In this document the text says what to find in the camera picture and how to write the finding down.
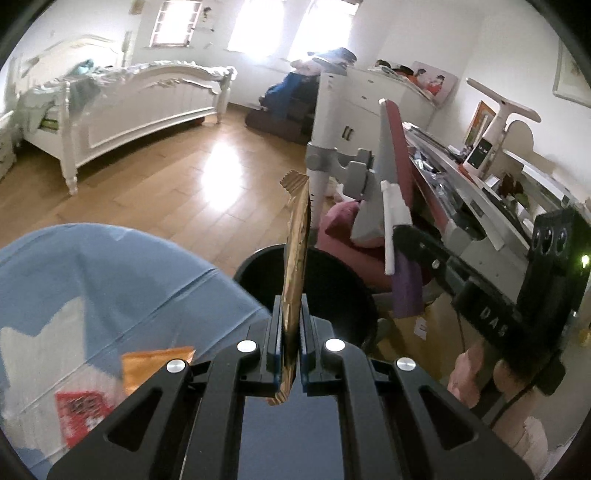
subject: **window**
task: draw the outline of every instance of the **window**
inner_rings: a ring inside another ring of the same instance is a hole
[[[255,57],[274,53],[281,42],[283,14],[283,0],[245,0],[228,50]]]
[[[166,0],[156,19],[150,47],[188,47],[199,16],[201,2]]]
[[[358,7],[345,0],[312,0],[295,35],[289,61],[306,58],[308,51],[346,47]]]

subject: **white bed frame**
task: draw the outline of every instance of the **white bed frame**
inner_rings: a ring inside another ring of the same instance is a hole
[[[63,41],[37,57],[14,63],[9,92],[19,95],[33,86],[64,76],[75,65],[94,59],[96,66],[120,66],[118,42],[86,35]],[[107,101],[89,105],[72,121],[70,83],[63,81],[59,130],[23,132],[23,138],[58,158],[70,194],[77,193],[77,169],[90,160],[132,140],[182,122],[217,115],[220,123],[228,107],[232,72],[221,81],[191,65],[150,67],[133,75]]]

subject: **red wrapper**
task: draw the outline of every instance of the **red wrapper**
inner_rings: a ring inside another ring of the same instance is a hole
[[[68,448],[79,443],[113,411],[97,391],[56,393],[60,430]]]

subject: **black trash bin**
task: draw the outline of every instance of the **black trash bin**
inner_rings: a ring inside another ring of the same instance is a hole
[[[234,280],[270,312],[283,290],[285,244],[255,252],[238,268]],[[309,248],[304,293],[310,314],[329,320],[338,338],[362,349],[374,344],[378,311],[361,278],[332,255]]]

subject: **gold wrapper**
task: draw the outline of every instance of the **gold wrapper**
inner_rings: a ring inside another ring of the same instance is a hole
[[[195,355],[195,349],[190,346],[121,355],[125,394],[131,395],[135,392],[142,383],[166,365],[167,362],[180,358],[191,363],[193,355]]]
[[[290,194],[291,209],[289,236],[287,238],[287,261],[281,294],[283,310],[282,377],[279,392],[268,398],[269,405],[287,401],[296,378],[298,352],[298,327],[300,324],[301,295],[304,291],[306,250],[310,231],[309,179],[303,173],[291,170],[281,180],[281,185]]]

